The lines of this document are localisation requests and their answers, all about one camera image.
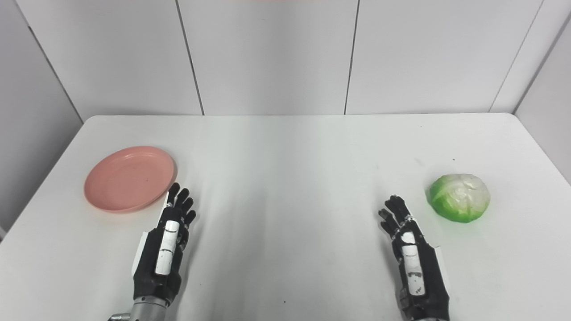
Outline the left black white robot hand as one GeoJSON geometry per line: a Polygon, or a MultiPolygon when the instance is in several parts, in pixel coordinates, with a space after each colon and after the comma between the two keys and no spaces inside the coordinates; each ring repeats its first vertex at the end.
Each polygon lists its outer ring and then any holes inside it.
{"type": "Polygon", "coordinates": [[[166,195],[157,226],[147,232],[134,270],[135,300],[157,297],[170,305],[182,284],[180,266],[189,238],[189,227],[197,214],[187,188],[175,182],[166,195]]]}

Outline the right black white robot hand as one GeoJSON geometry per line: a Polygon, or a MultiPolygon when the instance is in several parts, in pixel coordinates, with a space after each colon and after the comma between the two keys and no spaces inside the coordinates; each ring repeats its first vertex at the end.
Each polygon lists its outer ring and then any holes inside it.
{"type": "Polygon", "coordinates": [[[436,249],[427,241],[400,196],[392,195],[379,210],[380,226],[391,238],[402,289],[398,302],[407,321],[449,321],[450,297],[436,249]]]}

